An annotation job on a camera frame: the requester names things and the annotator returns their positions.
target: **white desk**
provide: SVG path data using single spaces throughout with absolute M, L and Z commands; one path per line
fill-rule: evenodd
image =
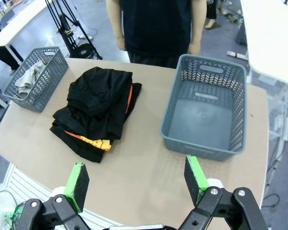
M 281 0 L 241 0 L 249 65 L 288 84 L 288 6 Z
M 10 48 L 12 40 L 25 28 L 25 26 L 31 22 L 39 13 L 41 13 L 47 4 L 45 0 L 35 0 L 28 5 L 23 11 L 21 11 L 10 23 L 3 28 L 0 32 L 0 46 L 5 46 L 11 55 L 15 58 L 18 64 L 21 61 L 13 53 Z

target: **black clothing pile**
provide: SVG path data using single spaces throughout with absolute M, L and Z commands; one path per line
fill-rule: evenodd
M 50 130 L 79 156 L 100 163 L 120 139 L 141 87 L 131 72 L 90 69 L 71 83 L 68 104 L 53 115 Z

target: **gray plastic basket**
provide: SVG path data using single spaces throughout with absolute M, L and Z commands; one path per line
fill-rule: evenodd
M 222 60 L 182 55 L 160 128 L 169 150 L 224 161 L 243 152 L 246 72 Z
M 36 80 L 29 94 L 25 98 L 20 98 L 15 82 L 39 60 L 43 61 L 46 68 Z M 68 64 L 59 47 L 34 49 L 18 68 L 3 95 L 9 97 L 22 108 L 41 113 L 67 69 Z

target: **black shirt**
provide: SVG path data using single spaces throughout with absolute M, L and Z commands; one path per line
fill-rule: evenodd
M 120 139 L 141 87 L 139 83 L 132 83 L 131 72 L 89 69 L 71 83 L 67 106 L 53 115 L 55 121 L 50 130 L 79 156 L 100 162 L 103 149 L 70 134 L 96 143 L 109 140 L 112 144 Z
M 121 0 L 125 47 L 149 57 L 187 52 L 191 0 Z

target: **black t-shirt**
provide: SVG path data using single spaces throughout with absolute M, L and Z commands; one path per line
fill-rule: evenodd
M 187 52 L 191 0 L 121 0 L 127 51 L 149 57 Z

